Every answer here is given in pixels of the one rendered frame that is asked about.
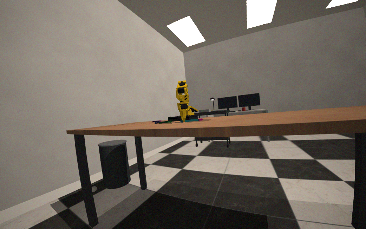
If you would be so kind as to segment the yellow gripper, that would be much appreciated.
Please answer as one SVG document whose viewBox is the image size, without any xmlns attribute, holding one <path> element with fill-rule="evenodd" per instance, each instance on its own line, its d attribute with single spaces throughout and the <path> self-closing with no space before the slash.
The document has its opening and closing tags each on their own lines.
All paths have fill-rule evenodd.
<svg viewBox="0 0 366 229">
<path fill-rule="evenodd" d="M 189 107 L 188 106 L 188 103 L 185 103 L 185 102 L 177 103 L 177 106 L 178 106 L 178 110 L 180 112 L 181 119 L 183 120 L 183 122 L 185 122 L 185 119 L 186 119 L 186 111 L 188 110 L 188 108 L 190 108 L 192 112 L 194 112 L 194 111 L 197 112 L 198 111 L 194 107 Z"/>
</svg>

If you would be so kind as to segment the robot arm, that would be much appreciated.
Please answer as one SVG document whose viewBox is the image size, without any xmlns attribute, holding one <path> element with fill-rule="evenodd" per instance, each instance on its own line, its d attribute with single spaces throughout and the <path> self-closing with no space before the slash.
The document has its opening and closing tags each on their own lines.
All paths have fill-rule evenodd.
<svg viewBox="0 0 366 229">
<path fill-rule="evenodd" d="M 184 95 L 182 95 L 184 93 Z M 186 84 L 186 81 L 178 81 L 178 85 L 176 88 L 176 98 L 180 101 L 180 102 L 185 102 L 185 103 L 189 103 L 189 94 L 188 94 L 188 85 Z M 194 113 L 191 112 L 191 109 L 188 108 L 188 110 L 186 111 L 186 116 L 187 115 L 194 115 Z"/>
</svg>

